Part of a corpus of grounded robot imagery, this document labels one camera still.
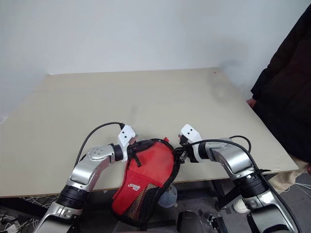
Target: beige table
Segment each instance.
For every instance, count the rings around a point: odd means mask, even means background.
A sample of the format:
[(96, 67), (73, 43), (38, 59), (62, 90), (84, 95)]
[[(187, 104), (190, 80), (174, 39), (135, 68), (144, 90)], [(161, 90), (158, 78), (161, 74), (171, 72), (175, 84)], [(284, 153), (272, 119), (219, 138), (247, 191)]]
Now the beige table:
[[(110, 121), (131, 125), (140, 139), (168, 137), (174, 146), (185, 124), (204, 139), (244, 135), (260, 168), (297, 169), (217, 68), (52, 75), (0, 125), (0, 196), (60, 192), (87, 134)], [(85, 150), (116, 143), (118, 133), (118, 126), (103, 128)], [(106, 169), (95, 189), (119, 187), (124, 165)], [(220, 164), (207, 161), (182, 165), (175, 181), (226, 177)]]

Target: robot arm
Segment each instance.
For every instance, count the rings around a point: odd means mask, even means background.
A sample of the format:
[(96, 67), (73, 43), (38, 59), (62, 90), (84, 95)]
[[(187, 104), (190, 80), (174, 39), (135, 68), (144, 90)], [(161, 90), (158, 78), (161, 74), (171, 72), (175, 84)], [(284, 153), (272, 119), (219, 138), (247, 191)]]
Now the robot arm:
[(74, 167), (59, 198), (50, 205), (34, 233), (76, 232), (75, 220), (82, 214), (83, 205), (101, 172), (116, 161), (127, 161), (128, 147), (135, 140), (131, 126), (125, 125), (117, 145), (90, 149)]
[[(181, 130), (181, 145), (201, 140), (200, 134), (190, 125), (185, 125)], [(247, 151), (232, 145), (230, 138), (219, 141), (222, 142), (192, 145), (191, 149), (182, 155), (182, 160), (189, 157), (191, 162), (201, 163), (210, 159), (222, 164), (230, 179), (239, 188), (245, 205), (250, 209), (248, 222), (253, 232), (298, 232), (299, 227), (290, 210), (257, 171), (257, 166), (251, 161)]]

